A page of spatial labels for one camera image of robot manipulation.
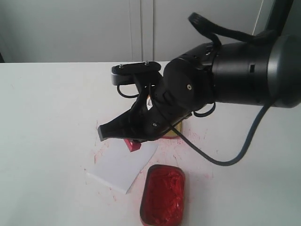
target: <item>table surface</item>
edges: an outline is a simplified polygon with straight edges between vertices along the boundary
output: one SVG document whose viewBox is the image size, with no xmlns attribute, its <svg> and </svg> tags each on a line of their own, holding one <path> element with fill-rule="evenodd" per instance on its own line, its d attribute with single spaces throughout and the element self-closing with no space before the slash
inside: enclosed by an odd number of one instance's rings
<svg viewBox="0 0 301 226">
<path fill-rule="evenodd" d="M 215 166 L 181 140 L 159 140 L 128 194 L 89 178 L 110 143 L 100 142 L 97 126 L 134 102 L 111 84 L 117 64 L 0 64 L 0 225 L 141 225 L 145 176 L 157 163 L 186 174 L 185 226 L 300 225 L 301 106 L 270 109 L 234 166 Z M 228 160 L 259 109 L 218 103 L 211 116 L 185 120 L 183 132 Z"/>
</svg>

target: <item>red plastic container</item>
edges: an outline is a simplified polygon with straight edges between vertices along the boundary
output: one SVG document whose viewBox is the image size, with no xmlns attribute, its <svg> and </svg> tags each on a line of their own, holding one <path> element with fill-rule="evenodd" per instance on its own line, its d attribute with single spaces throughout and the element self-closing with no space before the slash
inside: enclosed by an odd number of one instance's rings
<svg viewBox="0 0 301 226">
<path fill-rule="evenodd" d="M 174 166 L 149 168 L 140 206 L 145 226 L 179 226 L 184 212 L 184 172 Z"/>
</svg>

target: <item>cabinet door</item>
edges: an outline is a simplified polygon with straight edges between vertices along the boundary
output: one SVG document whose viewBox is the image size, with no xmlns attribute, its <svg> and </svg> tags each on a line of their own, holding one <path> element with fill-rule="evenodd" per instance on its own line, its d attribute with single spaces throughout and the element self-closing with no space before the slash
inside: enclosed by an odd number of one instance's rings
<svg viewBox="0 0 301 226">
<path fill-rule="evenodd" d="M 142 15 L 147 13 L 142 0 Z M 171 60 L 209 42 L 189 23 L 188 16 L 197 12 L 212 22 L 249 34 L 264 30 L 274 0 L 153 0 L 153 48 L 143 42 L 143 55 L 156 61 Z M 143 41 L 146 31 L 143 28 Z M 233 40 L 221 37 L 222 43 Z"/>
<path fill-rule="evenodd" d="M 7 62 L 140 61 L 139 0 L 1 0 Z"/>
</svg>

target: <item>black cable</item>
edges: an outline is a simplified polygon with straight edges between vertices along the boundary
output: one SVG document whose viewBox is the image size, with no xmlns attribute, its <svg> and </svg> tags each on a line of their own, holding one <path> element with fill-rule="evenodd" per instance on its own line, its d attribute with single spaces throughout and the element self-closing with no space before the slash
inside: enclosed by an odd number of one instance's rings
<svg viewBox="0 0 301 226">
<path fill-rule="evenodd" d="M 216 104 L 214 102 L 212 108 L 209 111 L 207 111 L 205 113 L 193 112 L 193 115 L 198 117 L 198 118 L 204 118 L 204 117 L 207 117 L 207 116 L 211 115 L 215 111 L 215 108 L 216 108 Z"/>
<path fill-rule="evenodd" d="M 119 93 L 119 95 L 121 95 L 121 96 L 124 97 L 124 98 L 136 98 L 136 97 L 139 96 L 139 94 L 132 95 L 132 96 L 128 96 L 128 95 L 123 94 L 123 93 L 120 91 L 120 85 L 117 86 L 117 92 Z"/>
<path fill-rule="evenodd" d="M 159 108 L 157 107 L 155 101 L 152 99 L 152 94 L 151 94 L 151 85 L 149 85 L 149 93 L 150 93 L 150 99 L 151 102 L 153 104 L 153 106 L 156 107 L 156 109 L 158 110 L 158 112 L 160 113 L 160 115 L 166 120 L 166 122 L 168 123 L 170 129 L 177 134 L 180 138 L 182 138 L 193 150 L 195 150 L 197 153 L 199 153 L 200 155 L 202 155 L 205 159 L 207 159 L 208 161 L 212 162 L 213 164 L 219 165 L 219 166 L 231 166 L 234 165 L 236 163 L 238 163 L 246 154 L 251 141 L 253 139 L 253 136 L 256 132 L 256 129 L 260 123 L 260 121 L 262 120 L 262 118 L 264 117 L 265 113 L 267 112 L 267 110 L 280 98 L 280 95 L 277 95 L 274 98 L 271 98 L 270 100 L 268 100 L 266 102 L 266 104 L 262 107 L 262 109 L 259 111 L 259 113 L 257 114 L 254 122 L 252 123 L 252 126 L 249 130 L 248 135 L 246 136 L 246 140 L 245 143 L 243 145 L 243 147 L 241 148 L 241 151 L 238 153 L 238 155 L 230 160 L 230 161 L 218 161 L 216 159 L 213 159 L 212 157 L 210 157 L 209 155 L 207 155 L 206 153 L 204 153 L 202 150 L 200 150 L 199 148 L 197 148 L 193 143 L 191 143 L 181 132 L 179 132 L 178 130 L 176 130 L 173 125 L 170 124 L 170 122 L 165 118 L 165 116 L 162 114 L 162 112 L 159 110 Z"/>
</svg>

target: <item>red container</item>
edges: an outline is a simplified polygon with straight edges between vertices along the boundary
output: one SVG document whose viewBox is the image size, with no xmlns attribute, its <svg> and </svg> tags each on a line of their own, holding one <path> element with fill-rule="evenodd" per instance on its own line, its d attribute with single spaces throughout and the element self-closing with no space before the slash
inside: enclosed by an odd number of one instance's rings
<svg viewBox="0 0 301 226">
<path fill-rule="evenodd" d="M 184 172 L 174 166 L 153 165 L 147 172 L 140 206 L 145 226 L 178 226 L 184 212 Z"/>
</svg>

